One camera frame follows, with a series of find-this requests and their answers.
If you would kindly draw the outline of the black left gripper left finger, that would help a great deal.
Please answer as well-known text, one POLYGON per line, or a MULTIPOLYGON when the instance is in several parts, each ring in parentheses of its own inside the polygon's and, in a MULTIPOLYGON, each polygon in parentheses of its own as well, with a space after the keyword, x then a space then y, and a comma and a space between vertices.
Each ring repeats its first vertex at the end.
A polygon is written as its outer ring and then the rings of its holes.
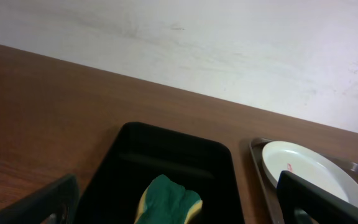
POLYGON ((77 179, 67 174, 0 210, 0 223, 73 223, 78 202, 77 179))

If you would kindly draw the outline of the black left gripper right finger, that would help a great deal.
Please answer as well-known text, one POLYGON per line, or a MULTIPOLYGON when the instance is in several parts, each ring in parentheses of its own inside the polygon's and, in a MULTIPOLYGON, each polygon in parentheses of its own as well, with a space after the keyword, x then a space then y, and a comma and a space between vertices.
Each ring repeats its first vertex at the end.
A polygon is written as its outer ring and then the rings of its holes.
POLYGON ((358 224, 357 207, 289 171, 280 173, 276 192, 286 224, 358 224))

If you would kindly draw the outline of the grey-white plate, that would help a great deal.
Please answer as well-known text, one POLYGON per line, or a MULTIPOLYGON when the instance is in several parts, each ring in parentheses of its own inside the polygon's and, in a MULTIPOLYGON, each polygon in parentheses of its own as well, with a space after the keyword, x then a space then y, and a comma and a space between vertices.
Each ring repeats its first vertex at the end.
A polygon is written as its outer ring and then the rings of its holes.
POLYGON ((339 166, 306 147, 272 141, 262 148, 262 166, 273 186, 289 171, 358 208, 358 183, 339 166))

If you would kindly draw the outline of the brown serving tray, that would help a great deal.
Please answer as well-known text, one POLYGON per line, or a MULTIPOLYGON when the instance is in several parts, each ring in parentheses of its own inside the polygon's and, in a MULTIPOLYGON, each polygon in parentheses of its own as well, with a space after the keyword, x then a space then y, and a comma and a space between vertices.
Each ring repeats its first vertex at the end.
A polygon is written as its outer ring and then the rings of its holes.
MULTIPOLYGON (((262 149, 263 147, 273 142, 273 140, 265 138, 255 138, 249 143, 250 153, 252 160, 255 164, 255 170, 260 180, 260 185, 264 193, 268 212, 272 223, 284 223, 282 217, 282 211, 278 204, 278 198, 276 190, 273 184, 268 180, 266 171, 262 168, 262 149)), ((347 161, 338 157, 329 156, 327 154, 321 154, 337 166, 339 166, 344 172, 349 174, 356 183, 358 183, 358 163, 347 161)))

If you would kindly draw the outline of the green yellow sponge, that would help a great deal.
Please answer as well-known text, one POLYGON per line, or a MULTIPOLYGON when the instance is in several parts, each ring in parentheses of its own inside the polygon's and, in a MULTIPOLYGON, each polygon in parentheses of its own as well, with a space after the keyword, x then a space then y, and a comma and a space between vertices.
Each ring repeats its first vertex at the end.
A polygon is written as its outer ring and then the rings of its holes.
POLYGON ((142 194, 135 224, 188 224, 202 210, 201 197, 171 181, 166 175, 154 178, 142 194))

